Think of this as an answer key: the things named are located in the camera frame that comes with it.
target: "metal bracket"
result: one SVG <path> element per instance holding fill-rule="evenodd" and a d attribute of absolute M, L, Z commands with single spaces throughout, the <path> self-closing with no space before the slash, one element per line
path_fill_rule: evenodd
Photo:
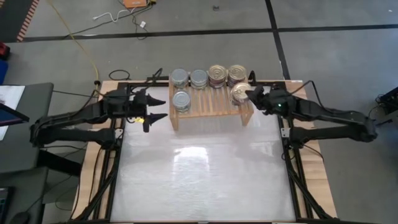
<path fill-rule="evenodd" d="M 282 135 L 282 138 L 288 138 L 290 135 L 290 128 L 281 128 L 280 134 Z"/>

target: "yellow cable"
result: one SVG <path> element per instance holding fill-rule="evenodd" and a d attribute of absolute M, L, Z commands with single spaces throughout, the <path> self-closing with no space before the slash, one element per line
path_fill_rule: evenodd
<path fill-rule="evenodd" d="M 61 14 L 58 12 L 58 10 L 55 8 L 55 6 L 52 3 L 52 0 L 48 0 L 48 3 L 51 5 L 51 7 L 54 9 L 54 11 L 58 14 L 58 17 L 61 19 L 63 25 L 65 25 L 65 27 L 67 28 L 70 37 L 72 38 L 72 40 L 74 40 L 76 42 L 77 45 L 79 45 L 79 47 L 82 49 L 82 51 L 85 53 L 85 55 L 87 56 L 88 60 L 90 61 L 91 65 L 94 68 L 95 71 L 95 75 L 96 75 L 96 80 L 100 80 L 100 75 L 98 74 L 98 69 L 97 66 L 95 65 L 93 59 L 90 57 L 90 55 L 88 54 L 88 52 L 85 50 L 85 48 L 79 43 L 79 41 L 77 41 L 75 39 L 75 37 L 72 34 L 72 31 L 69 29 L 69 26 L 67 24 L 67 22 L 63 19 L 63 17 L 61 16 Z M 95 84 L 95 89 L 98 90 L 99 85 Z"/>

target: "can lid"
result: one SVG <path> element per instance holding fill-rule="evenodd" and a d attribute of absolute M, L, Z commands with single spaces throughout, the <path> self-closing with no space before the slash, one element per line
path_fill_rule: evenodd
<path fill-rule="evenodd" d="M 242 65 L 232 65 L 228 69 L 228 75 L 235 80 L 246 78 L 246 69 Z"/>
<path fill-rule="evenodd" d="M 245 93 L 246 90 L 251 90 L 251 86 L 247 83 L 238 83 L 231 90 L 231 95 L 235 97 L 237 100 L 245 100 L 248 98 Z"/>
<path fill-rule="evenodd" d="M 191 82 L 196 86 L 206 85 L 207 73 L 203 70 L 195 70 L 191 73 Z"/>
<path fill-rule="evenodd" d="M 179 90 L 174 93 L 173 96 L 173 105 L 176 107 L 185 107 L 188 106 L 191 102 L 191 97 L 186 91 Z"/>
<path fill-rule="evenodd" d="M 188 72 L 182 68 L 175 69 L 171 73 L 172 81 L 174 83 L 185 82 L 188 80 Z"/>
<path fill-rule="evenodd" d="M 223 80 L 226 77 L 226 69 L 221 65 L 213 65 L 209 68 L 209 77 L 214 80 Z"/>

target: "orange box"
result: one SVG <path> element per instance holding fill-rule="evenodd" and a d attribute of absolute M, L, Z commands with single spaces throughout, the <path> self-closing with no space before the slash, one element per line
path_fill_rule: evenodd
<path fill-rule="evenodd" d="M 128 8 L 147 6 L 146 0 L 123 0 L 123 3 Z"/>

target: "wooden table frame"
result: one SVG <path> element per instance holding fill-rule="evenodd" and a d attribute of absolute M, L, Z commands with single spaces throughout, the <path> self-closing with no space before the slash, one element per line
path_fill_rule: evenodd
<path fill-rule="evenodd" d="M 256 84 L 256 81 L 249 81 L 252 85 Z M 124 88 L 127 84 L 131 85 L 142 85 L 144 81 L 105 81 L 101 87 L 101 93 L 105 94 L 108 91 L 116 90 L 118 88 Z M 285 81 L 285 80 L 258 80 L 257 83 L 262 85 L 279 85 L 282 88 L 286 88 L 289 92 L 293 92 L 298 87 L 302 86 L 302 81 Z M 159 80 L 154 86 L 168 86 L 167 80 Z M 295 93 L 295 96 L 301 98 L 307 98 L 305 89 L 302 88 Z M 94 129 L 100 128 L 123 128 L 124 122 L 119 120 L 111 121 L 110 119 L 103 124 L 93 125 Z M 279 126 L 283 128 L 286 122 L 280 119 Z M 302 122 L 294 121 L 294 125 L 297 127 L 303 127 L 307 129 L 314 128 L 312 122 Z M 314 148 L 320 152 L 320 146 L 318 141 L 310 141 L 307 143 L 308 146 Z M 307 186 L 309 192 L 313 195 L 315 200 L 322 206 L 322 208 L 327 212 L 327 214 L 336 217 L 336 210 L 333 203 L 333 198 L 331 196 L 330 187 L 328 183 L 328 178 L 326 176 L 326 170 L 323 165 L 321 157 L 308 149 L 301 149 L 296 152 L 295 159 L 292 160 L 296 172 L 301 176 L 305 176 L 304 183 Z M 88 205 L 89 201 L 93 198 L 98 190 L 98 186 L 101 181 L 106 177 L 106 175 L 111 170 L 111 167 L 115 160 L 115 152 L 106 152 L 100 150 L 100 146 L 95 142 L 88 143 L 85 160 L 83 161 L 83 167 L 81 170 L 80 177 L 80 189 L 79 194 L 76 194 L 75 206 L 76 210 L 73 214 L 73 218 L 79 216 L 79 214 Z M 107 188 L 106 192 L 103 194 L 101 203 L 99 204 L 96 212 L 93 212 L 90 219 L 105 219 L 108 221 L 111 217 L 111 208 L 113 201 L 113 193 L 116 185 L 116 178 L 114 182 Z M 301 191 L 298 187 L 292 183 L 290 180 L 290 189 L 292 192 L 293 205 L 295 209 L 296 218 L 310 218 L 310 213 L 308 212 L 308 205 L 306 200 L 303 198 Z"/>

